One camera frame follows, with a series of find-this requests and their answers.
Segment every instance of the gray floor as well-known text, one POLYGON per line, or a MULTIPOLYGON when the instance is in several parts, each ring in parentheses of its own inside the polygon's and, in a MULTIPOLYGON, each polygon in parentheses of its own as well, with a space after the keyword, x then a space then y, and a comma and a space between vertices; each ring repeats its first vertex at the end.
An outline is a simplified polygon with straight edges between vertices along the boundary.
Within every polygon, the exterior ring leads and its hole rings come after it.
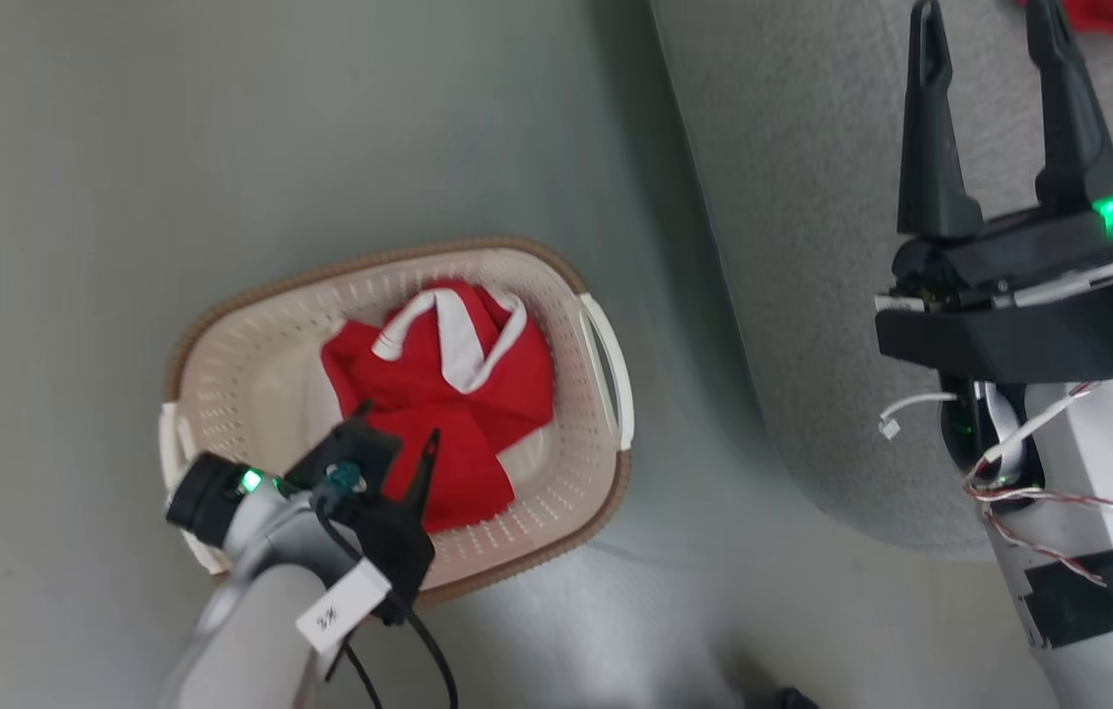
MULTIPOLYGON (((155 454, 197 312, 481 233, 583 270, 639 421, 595 542, 427 613, 465 706, 732 705, 733 649, 828 706, 1048 705, 993 567, 787 481, 688 175, 641 4, 0 0, 0 706, 150 705, 209 593, 155 454)), ((406 631, 359 653, 441 703, 406 631)))

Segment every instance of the white stripe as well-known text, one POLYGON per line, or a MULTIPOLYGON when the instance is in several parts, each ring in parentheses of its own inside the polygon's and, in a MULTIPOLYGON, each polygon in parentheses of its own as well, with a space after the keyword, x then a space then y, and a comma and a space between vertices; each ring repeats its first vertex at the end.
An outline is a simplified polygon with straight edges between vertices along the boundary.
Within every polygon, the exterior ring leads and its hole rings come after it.
POLYGON ((501 308, 511 313, 503 326, 499 341, 490 354, 482 352, 482 342, 476 336, 474 321, 465 307, 465 301, 456 291, 435 287, 418 293, 395 315, 373 342, 373 354, 394 363, 403 355, 403 343, 412 323, 429 311, 439 318, 439 347, 443 360, 443 378, 461 394, 472 394, 491 378, 496 364, 518 343, 526 326, 526 308, 520 297, 487 288, 487 293, 501 308))

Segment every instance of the perforated basket wall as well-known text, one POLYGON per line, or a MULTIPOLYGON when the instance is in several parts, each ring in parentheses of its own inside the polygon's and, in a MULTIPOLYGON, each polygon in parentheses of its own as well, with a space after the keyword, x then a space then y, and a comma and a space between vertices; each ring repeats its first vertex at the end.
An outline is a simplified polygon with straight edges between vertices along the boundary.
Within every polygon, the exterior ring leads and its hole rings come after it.
MULTIPOLYGON (((252 288, 209 311, 184 335, 168 370, 159 426, 168 489, 195 450, 287 470, 323 434, 323 423, 309 421, 308 397, 317 392, 307 385, 322 343, 344 319, 381 323, 423 284, 445 277, 501 287, 525 302, 552 347, 555 412, 542 434, 508 453, 516 493, 511 506, 483 524, 434 535, 421 601, 474 591, 591 539, 628 488, 628 375, 582 277, 560 256, 516 237, 349 260, 252 288)), ((195 552, 214 570, 227 565, 223 557, 205 557, 205 548, 195 552)))

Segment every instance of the white label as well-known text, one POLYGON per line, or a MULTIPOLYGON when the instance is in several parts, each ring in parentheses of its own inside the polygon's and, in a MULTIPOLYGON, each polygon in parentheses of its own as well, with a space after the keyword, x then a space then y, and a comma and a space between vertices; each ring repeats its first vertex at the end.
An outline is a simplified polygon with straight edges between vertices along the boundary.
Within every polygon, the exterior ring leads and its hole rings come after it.
POLYGON ((892 295, 876 296, 876 312, 880 311, 913 311, 925 312, 925 302, 918 297, 894 297, 892 295))
POLYGON ((372 561, 359 561, 299 616, 295 624, 316 652, 324 654, 381 605, 388 592, 390 580, 385 574, 372 561))

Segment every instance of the basket handle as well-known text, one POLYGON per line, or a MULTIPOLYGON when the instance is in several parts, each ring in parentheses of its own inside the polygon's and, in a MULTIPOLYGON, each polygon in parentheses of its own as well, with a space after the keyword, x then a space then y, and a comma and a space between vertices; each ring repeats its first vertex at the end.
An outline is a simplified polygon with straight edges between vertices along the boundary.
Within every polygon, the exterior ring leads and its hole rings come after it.
POLYGON ((158 414, 158 461, 164 470, 164 484, 174 490, 179 484, 184 463, 197 454, 188 422, 176 414, 175 401, 166 401, 158 414))
MULTIPOLYGON (((601 304, 598 303, 591 293, 584 293, 579 297, 583 302, 583 311, 587 313, 588 322, 592 323, 595 332, 595 339, 600 341, 601 352, 604 360, 610 364, 610 376, 612 378, 615 406, 615 417, 619 421, 619 450, 630 450, 631 440, 634 439, 634 400, 631 397, 631 377, 628 376, 628 361, 622 355, 622 346, 619 346, 619 338, 613 335, 613 326, 610 318, 607 318, 601 304)), ((604 386, 604 372, 601 367, 593 367, 598 377, 601 377, 601 385, 604 386)))
MULTIPOLYGON (((179 484, 184 463, 195 455, 197 455, 197 444, 193 443, 193 430, 188 427, 188 422, 176 413, 175 401, 166 401, 158 414, 158 462, 168 494, 179 484)), ((184 542, 188 544, 188 551, 193 552, 198 564, 205 567, 209 573, 214 575, 228 570, 227 560, 219 557, 218 552, 211 551, 191 534, 184 531, 181 534, 184 542)))

